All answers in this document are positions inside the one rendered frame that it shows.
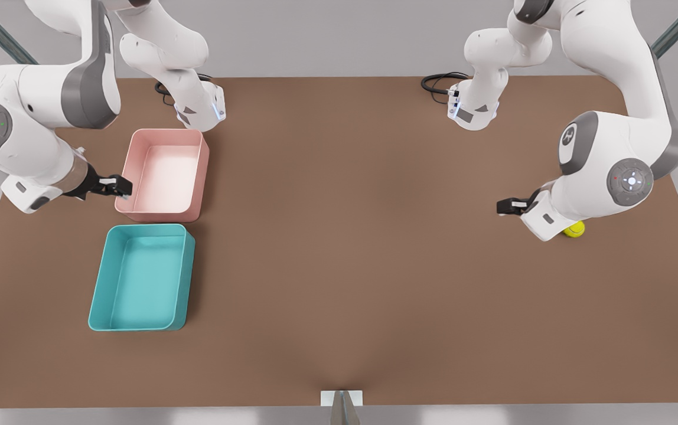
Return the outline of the teal rectangular tray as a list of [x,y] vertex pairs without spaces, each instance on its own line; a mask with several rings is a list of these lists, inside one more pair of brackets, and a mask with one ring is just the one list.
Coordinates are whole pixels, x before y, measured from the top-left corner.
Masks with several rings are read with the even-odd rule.
[[107,232],[88,317],[96,332],[177,331],[186,323],[195,239],[181,224]]

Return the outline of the silver frame post with foot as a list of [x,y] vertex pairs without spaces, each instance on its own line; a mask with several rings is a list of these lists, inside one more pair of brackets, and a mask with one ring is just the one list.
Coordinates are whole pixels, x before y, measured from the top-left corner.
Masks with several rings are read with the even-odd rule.
[[361,425],[356,407],[363,406],[363,391],[321,391],[320,397],[320,406],[331,407],[329,425]]

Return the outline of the pink rectangular tray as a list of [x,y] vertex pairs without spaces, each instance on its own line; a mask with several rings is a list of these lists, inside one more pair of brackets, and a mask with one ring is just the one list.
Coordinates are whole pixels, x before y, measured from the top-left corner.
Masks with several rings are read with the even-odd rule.
[[192,223],[201,213],[210,149],[196,129],[138,129],[123,177],[133,194],[115,210],[137,223]]

